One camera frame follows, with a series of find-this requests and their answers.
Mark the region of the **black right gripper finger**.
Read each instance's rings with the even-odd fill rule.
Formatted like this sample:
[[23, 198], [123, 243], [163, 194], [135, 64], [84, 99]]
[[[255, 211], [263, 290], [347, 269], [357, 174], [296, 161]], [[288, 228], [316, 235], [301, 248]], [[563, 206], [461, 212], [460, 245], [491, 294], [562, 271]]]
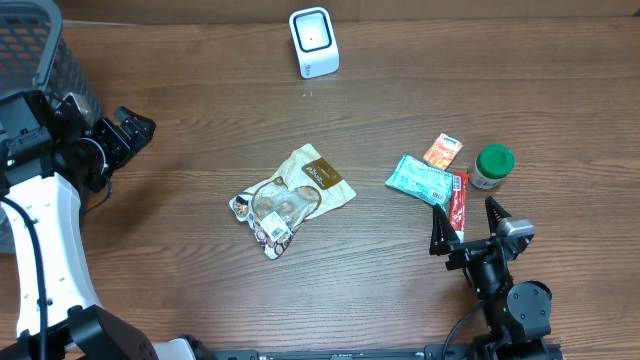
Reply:
[[501, 220], [511, 217], [511, 214], [507, 212], [493, 197], [489, 196], [485, 199], [485, 208], [487, 213], [487, 220], [489, 224], [489, 230], [491, 234], [496, 234], [496, 230]]
[[433, 207], [433, 224], [430, 250], [452, 250], [460, 239], [453, 229], [448, 215], [440, 205]]

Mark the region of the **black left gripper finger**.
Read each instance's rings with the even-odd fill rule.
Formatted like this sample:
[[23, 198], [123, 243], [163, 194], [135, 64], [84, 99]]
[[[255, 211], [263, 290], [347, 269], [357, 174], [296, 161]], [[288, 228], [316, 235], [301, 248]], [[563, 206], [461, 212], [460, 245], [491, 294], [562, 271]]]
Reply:
[[120, 121], [121, 127], [125, 131], [142, 131], [144, 129], [144, 124], [140, 121], [139, 116], [124, 106], [118, 107], [114, 116]]
[[149, 118], [134, 117], [130, 121], [130, 128], [132, 149], [140, 151], [153, 139], [156, 123]]

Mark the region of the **red candy bar wrapper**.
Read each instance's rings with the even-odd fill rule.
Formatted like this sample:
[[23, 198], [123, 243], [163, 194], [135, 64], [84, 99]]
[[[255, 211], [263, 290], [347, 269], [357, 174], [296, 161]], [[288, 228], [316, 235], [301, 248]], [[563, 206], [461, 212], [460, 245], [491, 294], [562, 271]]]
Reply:
[[460, 243], [464, 241], [465, 234], [468, 180], [469, 175], [467, 173], [453, 173], [452, 195], [449, 205], [449, 222]]

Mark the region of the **green lid jar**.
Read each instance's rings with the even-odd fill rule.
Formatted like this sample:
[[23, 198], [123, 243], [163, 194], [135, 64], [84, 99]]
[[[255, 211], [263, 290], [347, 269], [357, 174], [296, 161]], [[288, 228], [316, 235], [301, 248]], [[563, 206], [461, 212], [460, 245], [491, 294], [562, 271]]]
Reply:
[[475, 187], [488, 190], [497, 187], [514, 169], [515, 157], [502, 144], [485, 147], [469, 167], [469, 182]]

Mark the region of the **teal wet wipes pack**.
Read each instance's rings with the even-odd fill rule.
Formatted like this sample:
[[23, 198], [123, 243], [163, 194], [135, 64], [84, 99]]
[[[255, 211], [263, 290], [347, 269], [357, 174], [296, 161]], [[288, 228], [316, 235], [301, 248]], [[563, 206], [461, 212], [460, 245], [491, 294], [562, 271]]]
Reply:
[[405, 154], [385, 185], [431, 206], [444, 207], [452, 195], [453, 174], [430, 167]]

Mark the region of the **small orange packet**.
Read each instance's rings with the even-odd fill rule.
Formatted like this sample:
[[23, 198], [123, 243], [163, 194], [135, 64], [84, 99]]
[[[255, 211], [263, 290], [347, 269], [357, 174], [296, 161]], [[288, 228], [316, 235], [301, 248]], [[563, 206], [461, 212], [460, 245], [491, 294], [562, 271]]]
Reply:
[[436, 169], [445, 171], [454, 161], [463, 144], [445, 133], [441, 133], [425, 152], [423, 161]]

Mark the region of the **brown red snack bag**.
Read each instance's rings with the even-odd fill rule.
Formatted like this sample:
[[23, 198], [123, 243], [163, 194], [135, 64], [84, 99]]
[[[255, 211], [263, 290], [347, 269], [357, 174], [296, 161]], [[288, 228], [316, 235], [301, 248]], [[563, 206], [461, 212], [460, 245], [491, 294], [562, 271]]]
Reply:
[[229, 200], [229, 207], [245, 222], [264, 255], [276, 260], [290, 246], [307, 220], [339, 208], [356, 192], [310, 144], [294, 150], [266, 180]]

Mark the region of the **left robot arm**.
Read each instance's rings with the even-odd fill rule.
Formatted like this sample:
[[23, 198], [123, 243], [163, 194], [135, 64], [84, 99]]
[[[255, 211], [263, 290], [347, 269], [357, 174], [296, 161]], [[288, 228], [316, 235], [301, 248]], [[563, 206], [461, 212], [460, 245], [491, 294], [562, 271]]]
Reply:
[[82, 186], [98, 192], [153, 138], [156, 124], [126, 107], [89, 124], [73, 95], [52, 107], [40, 91], [1, 101], [1, 203], [21, 289], [17, 341], [4, 359], [176, 359], [183, 340], [152, 343], [100, 305], [80, 234]]

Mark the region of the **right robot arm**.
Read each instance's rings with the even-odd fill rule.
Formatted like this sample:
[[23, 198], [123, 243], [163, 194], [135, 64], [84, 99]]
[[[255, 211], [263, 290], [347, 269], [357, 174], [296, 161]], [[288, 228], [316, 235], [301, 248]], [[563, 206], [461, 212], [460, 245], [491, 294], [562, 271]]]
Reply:
[[[485, 208], [490, 236], [469, 242], [459, 239], [441, 207], [433, 209], [429, 253], [446, 256], [449, 271], [463, 272], [478, 304], [432, 353], [442, 359], [559, 359], [561, 350], [545, 342], [551, 333], [551, 290], [534, 280], [516, 284], [508, 269], [508, 263], [531, 244], [534, 224], [512, 216], [492, 197], [485, 199]], [[488, 333], [467, 345], [453, 346], [462, 325], [479, 313], [484, 316]]]

